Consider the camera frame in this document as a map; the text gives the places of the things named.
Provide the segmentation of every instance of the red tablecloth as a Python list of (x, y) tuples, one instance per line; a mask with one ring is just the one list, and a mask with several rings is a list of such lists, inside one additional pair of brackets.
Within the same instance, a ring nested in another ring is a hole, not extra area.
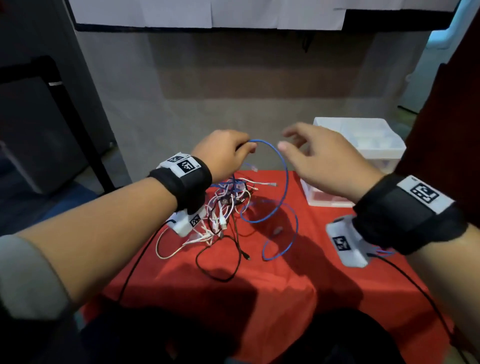
[[(278, 200), (283, 193), (284, 172), (249, 171), (244, 175), (259, 182), (278, 183), (276, 188), (257, 185), (258, 200)], [(314, 313), (354, 307), (392, 334), (407, 363), (441, 363), (448, 337), (421, 293), (385, 262), (372, 261), (364, 269), (347, 268), (340, 262), (325, 225), (352, 210), (308, 206), (293, 172), (286, 202), (295, 210), (300, 227), (296, 241), (282, 257), (265, 262), (262, 247), (277, 226), (284, 230), (273, 238), (266, 255), (273, 256), (291, 241), (295, 219), (287, 207), (263, 223), (236, 220), (240, 245), (251, 261), (242, 259), (236, 277), (229, 283), (214, 281), (196, 267), (195, 256), (204, 245), (189, 246), (164, 261), (156, 256), (153, 243), (132, 275), (122, 304), (154, 305), (195, 318), (236, 338), (240, 346), (235, 357), (250, 363), (268, 363), (278, 357), (304, 332)], [(273, 207), (257, 203), (249, 216), (254, 218), (254, 213), (260, 218)], [(169, 255), (182, 241), (173, 231), (167, 231), (159, 251)], [(226, 277), (237, 259), (234, 243), (224, 239), (205, 251), (199, 262)], [(426, 289), (402, 256), (396, 254), (390, 259)], [(105, 288), (104, 295), (118, 297), (132, 264)]]

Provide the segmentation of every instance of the shirt sleeve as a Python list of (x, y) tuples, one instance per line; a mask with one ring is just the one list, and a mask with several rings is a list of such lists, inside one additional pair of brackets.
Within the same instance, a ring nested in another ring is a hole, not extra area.
[(0, 300), (6, 313), (20, 320), (58, 320), (71, 306), (48, 260), (14, 235), (0, 237)]

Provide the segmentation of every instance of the plastic storage container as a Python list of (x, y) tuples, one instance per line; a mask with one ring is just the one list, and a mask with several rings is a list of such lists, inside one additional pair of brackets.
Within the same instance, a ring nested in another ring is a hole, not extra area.
[[(342, 134), (370, 163), (384, 173), (392, 173), (405, 152), (405, 143), (384, 119), (315, 118), (314, 125)], [(353, 202), (301, 185), (310, 206), (352, 207)]]

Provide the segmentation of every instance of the left hand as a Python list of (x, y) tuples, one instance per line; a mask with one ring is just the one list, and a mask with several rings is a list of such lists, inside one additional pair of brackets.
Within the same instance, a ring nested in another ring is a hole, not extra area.
[(249, 139), (248, 134), (236, 130), (215, 130), (193, 149), (192, 156), (207, 165), (212, 182), (218, 183), (231, 177), (248, 154), (255, 152), (257, 144)]

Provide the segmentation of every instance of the black wrist strap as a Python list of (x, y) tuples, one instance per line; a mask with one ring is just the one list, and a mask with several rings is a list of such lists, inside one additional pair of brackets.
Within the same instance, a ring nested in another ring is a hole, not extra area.
[[(172, 165), (173, 168), (163, 167), (162, 165)], [(189, 209), (191, 206), (198, 210), (198, 201), (201, 201), (201, 204), (204, 203), (205, 191), (212, 184), (212, 174), (205, 163), (199, 158), (181, 153), (160, 163), (158, 168), (151, 171), (148, 176), (158, 180), (175, 196), (177, 212)]]
[(458, 238), (468, 227), (453, 200), (413, 176), (385, 176), (353, 209), (353, 226), (366, 241), (403, 255)]

